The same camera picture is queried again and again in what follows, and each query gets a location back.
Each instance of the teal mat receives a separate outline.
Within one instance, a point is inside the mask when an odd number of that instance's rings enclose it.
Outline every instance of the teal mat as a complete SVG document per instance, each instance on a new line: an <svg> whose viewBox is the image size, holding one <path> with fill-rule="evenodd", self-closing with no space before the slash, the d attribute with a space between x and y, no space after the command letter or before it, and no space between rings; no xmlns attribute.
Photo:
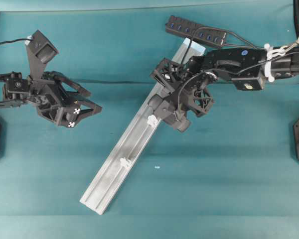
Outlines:
<svg viewBox="0 0 299 239"><path fill-rule="evenodd" d="M164 32L169 15L281 45L295 39L290 2L1 13L0 41L40 29L60 51L48 70L80 81L104 108L73 129L30 105L0 110L0 239L299 239L299 84L287 82L261 92L210 86L210 113L189 114L183 134L161 124L103 216L79 203L154 86L148 75L182 42ZM28 73L22 43L0 47L0 73L12 69Z"/></svg>

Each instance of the black wire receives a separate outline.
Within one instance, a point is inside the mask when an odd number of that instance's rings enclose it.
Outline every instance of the black wire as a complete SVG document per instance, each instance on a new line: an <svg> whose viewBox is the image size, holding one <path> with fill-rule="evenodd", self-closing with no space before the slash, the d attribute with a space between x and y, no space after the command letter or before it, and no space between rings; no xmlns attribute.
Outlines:
<svg viewBox="0 0 299 239"><path fill-rule="evenodd" d="M284 56L279 56L279 57L276 57L276 58L274 58L274 59L270 59L270 60L267 60L267 61L263 61L263 62L260 62L260 63L258 63L258 64L255 64L255 65L246 67L246 68L244 68L244 69L242 69L242 70L240 70L240 71L238 71L238 72L227 71L227 70L223 70L223 69L219 69L219 68L210 68L210 69L204 70L204 71L202 71L202 72L200 72L200 73L198 73L198 74L192 76L191 78L189 78L189 79L188 79L188 80L181 86L181 88L180 88L180 90L179 90L179 92L178 92L178 95L177 95L177 109L176 109L176 110L180 113L180 108L179 108L179 106L180 106L180 94L181 94L181 92L184 90L184 88L185 88L185 86L187 85L187 83L190 82L190 81L192 81L193 79L195 79L196 77L202 75L203 73L205 73L205 72L207 72L207 71L221 71L221 72L229 73L229 74L232 74L232 75L239 75L239 74L241 74L241 73L243 73L244 71L247 71L247 70L249 70L249 69L255 68L255 67L257 67L257 66L264 65L264 64L266 64L266 63L268 63L268 62L278 61L278 60L281 59L281 58L284 58L284 57L289 56L289 55L294 55L294 54L299 54L299 52L291 52L291 53L288 53L288 54L286 54L286 55L284 55Z"/></svg>
<svg viewBox="0 0 299 239"><path fill-rule="evenodd" d="M194 40L195 34L197 33L197 31L199 31L199 30L203 30L203 29L210 29L210 30L216 30L216 31L224 31L224 32L226 32L227 34L230 34L230 35L235 36L236 38L238 38L239 40L241 40L241 41L245 42L246 44L250 45L250 46L253 47L254 49L259 49L259 48L258 48L257 46L255 46L253 43L251 43L250 41L246 40L245 38L239 36L238 34L232 32L232 31L228 31L228 30L221 29L221 28L216 28L216 27L202 26L202 27L197 28L197 29L193 32L193 34L192 34L192 36L191 36L191 39L190 39L190 42L189 42L189 45L188 45L188 47L187 47L187 49L186 49L186 51L185 51L185 54L183 55L183 58L182 58L182 60L181 60L181 62L180 62L180 66L182 66L183 63L184 63L184 60L185 60L185 58L186 58L186 56L187 56L187 54L188 54L188 51L189 51L189 49L190 49L190 47L191 47L191 44L192 44L192 42L193 42L193 40Z"/></svg>
<svg viewBox="0 0 299 239"><path fill-rule="evenodd" d="M246 68L244 68L244 69L242 69L242 70L240 70L240 71L238 71L238 72L226 71L226 70L219 69L219 68L211 68L211 69L209 69L209 70L222 71L222 72L226 72L226 73L229 73L229 74L232 74L232 75L239 75L239 74L243 73L244 71L250 70L250 69L255 68L255 67L257 67L257 66L264 65L264 64L266 64L266 63L268 63L268 62L275 62L275 61L278 61L278 60L280 60L280 59L282 59L282 58L284 58L284 57L286 57L286 56L290 56L290 55L294 55L294 54L299 54L299 52L291 52L291 53L287 53L287 54L284 55L284 56L279 56L279 57L276 57L276 58L274 58L274 59L267 60L267 61L263 61L263 62L260 62L260 63L258 63L258 64L255 64L255 65L246 67Z"/></svg>
<svg viewBox="0 0 299 239"><path fill-rule="evenodd" d="M231 43L225 43L224 46L232 46L232 47L241 47L241 48L248 48L248 49L254 49L252 46L246 46L246 45L237 45L237 44L231 44ZM258 49L264 50L263 47L257 46Z"/></svg>
<svg viewBox="0 0 299 239"><path fill-rule="evenodd" d="M18 38L16 40L12 40L12 41L2 41L0 42L0 45L3 45L3 44L7 44L7 43L14 43L16 41L32 41L32 39L28 39L28 38Z"/></svg>

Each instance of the black cable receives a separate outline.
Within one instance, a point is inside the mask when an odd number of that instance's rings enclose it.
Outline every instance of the black cable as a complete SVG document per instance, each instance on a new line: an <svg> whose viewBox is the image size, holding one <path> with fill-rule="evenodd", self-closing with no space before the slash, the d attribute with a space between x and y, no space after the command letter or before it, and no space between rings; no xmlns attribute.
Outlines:
<svg viewBox="0 0 299 239"><path fill-rule="evenodd" d="M3 44L7 44L7 43L14 43L16 41L32 41L32 39L28 39L28 38L18 38L16 40L12 40L12 41L2 41L0 42L0 45L3 45Z"/></svg>
<svg viewBox="0 0 299 239"><path fill-rule="evenodd" d="M216 28L216 27L202 26L202 27L197 28L197 29L193 32L193 34L192 34L192 36L191 36L191 39L190 39L190 42L189 42L189 45L188 45L188 47L187 47L187 49L186 49L186 51L185 51L185 54L183 55L183 58L182 58L182 60L181 60L181 62L180 62L180 66L182 66L183 63L184 63L184 60L185 60L185 58L186 58L186 56L187 56L187 54L188 54L188 51L189 51L189 49L190 49L190 47L191 47L191 44L192 44L192 42L193 42L193 40L194 40L195 34L197 33L197 31L199 31L199 30L203 30L203 29L210 29L210 30L216 30L216 31L224 31L224 32L226 32L227 34L230 34L230 35L235 36L237 39L239 39L239 40L245 42L246 44L250 45L250 46L253 47L254 49L259 49L259 48L258 48L257 46L255 46L253 43L251 43L250 41L246 40L245 38L241 37L240 35L238 35L238 34L232 32L232 31L228 31L228 30L221 29L221 28Z"/></svg>
<svg viewBox="0 0 299 239"><path fill-rule="evenodd" d="M238 71L238 72L226 71L226 70L219 69L219 68L211 68L211 69L209 69L209 70L215 70L215 71L218 70L218 71L223 71L223 72L226 72L226 73L229 73L229 74L232 74L232 75L239 75L239 74L243 73L244 71L250 70L250 69L255 68L255 67L257 67L257 66L264 65L264 64L266 64L266 63L268 63L268 62L275 62L275 61L278 61L279 59L282 59L282 58L284 58L284 57L286 57L286 56L290 56L290 55L294 55L294 54L299 54L299 52L291 52L291 53L287 53L287 54L284 55L284 56L279 56L279 57L276 57L276 58L274 58L274 59L270 59L270 60L263 61L263 62L260 62L260 63L258 63L258 64L255 64L255 65L246 67L246 68L244 68L244 69L242 69L242 70L240 70L240 71Z"/></svg>
<svg viewBox="0 0 299 239"><path fill-rule="evenodd" d="M231 44L231 43L225 43L224 46L232 46L232 47L241 47L241 48L248 48L248 49L254 49L252 46L246 46L246 45L237 45L237 44ZM257 46L258 49L264 50L263 47Z"/></svg>
<svg viewBox="0 0 299 239"><path fill-rule="evenodd" d="M299 52L291 52L291 53L288 53L288 54L286 54L286 55L284 55L284 56L279 56L279 57L276 57L276 58L274 58L274 59L270 59L270 60L267 60L267 61L263 61L263 62L260 62L260 63L258 63L258 64L255 64L255 65L246 67L246 68L244 68L244 69L242 69L242 70L240 70L240 71L238 71L238 72L227 71L227 70L223 70L223 69L219 69L219 68L210 68L210 69L204 70L204 71L202 71L202 72L200 72L200 73L198 73L198 74L192 76L191 78L189 78L189 79L188 79L188 80L181 86L181 88L180 88L180 90L179 90L179 92L178 92L178 95L177 95L177 109L176 109L176 110L180 113L180 108L179 108L179 106L180 106L180 94L181 94L181 92L184 90L184 88L185 88L185 86L187 85L187 83L190 82L190 81L192 81L193 79L195 79L196 77L202 75L203 73L205 73L205 72L207 72L207 71L221 71L221 72L229 73L229 74L232 74L232 75L239 75L239 74L243 73L244 71L247 71L247 70L252 69L252 68L254 68L254 67L264 65L264 64L266 64L266 63L268 63L268 62L274 62L274 61L277 61L277 60L279 60L279 59L281 59L281 58L284 58L284 57L289 56L289 55L294 55L294 54L299 54Z"/></svg>

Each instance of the metal bar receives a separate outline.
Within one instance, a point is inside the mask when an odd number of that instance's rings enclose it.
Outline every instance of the metal bar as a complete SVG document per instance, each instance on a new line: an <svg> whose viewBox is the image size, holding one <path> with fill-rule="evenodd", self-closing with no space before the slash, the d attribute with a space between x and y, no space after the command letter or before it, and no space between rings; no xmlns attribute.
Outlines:
<svg viewBox="0 0 299 239"><path fill-rule="evenodd" d="M189 39L185 39L174 55L173 61L181 62L188 44ZM185 62L193 55L204 54L204 51L204 47L193 42ZM147 122L152 114L148 102L155 94L162 98L167 96L163 86L156 83L80 200L82 204L100 215L110 204L161 121L158 119L155 126Z"/></svg>

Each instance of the white plastic clip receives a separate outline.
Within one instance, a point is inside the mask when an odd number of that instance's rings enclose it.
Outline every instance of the white plastic clip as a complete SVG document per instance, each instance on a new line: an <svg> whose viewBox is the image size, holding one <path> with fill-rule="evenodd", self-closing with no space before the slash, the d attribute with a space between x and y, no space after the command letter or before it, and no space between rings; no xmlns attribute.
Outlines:
<svg viewBox="0 0 299 239"><path fill-rule="evenodd" d="M289 46L282 46L279 49L275 49L270 46L269 43L264 45L265 50L267 51L267 61L273 59L276 56L284 56L286 54L286 48ZM265 76L268 78L269 82L274 82L275 78L271 74L271 61L265 64Z"/></svg>
<svg viewBox="0 0 299 239"><path fill-rule="evenodd" d="M156 127L158 125L158 119L155 117L155 115L150 115L148 117L148 124L152 127Z"/></svg>
<svg viewBox="0 0 299 239"><path fill-rule="evenodd" d="M24 43L27 46L30 43L30 41L24 41Z"/></svg>
<svg viewBox="0 0 299 239"><path fill-rule="evenodd" d="M120 162L121 162L121 166L126 169L129 169L130 166L132 165L132 161L126 158L120 158Z"/></svg>

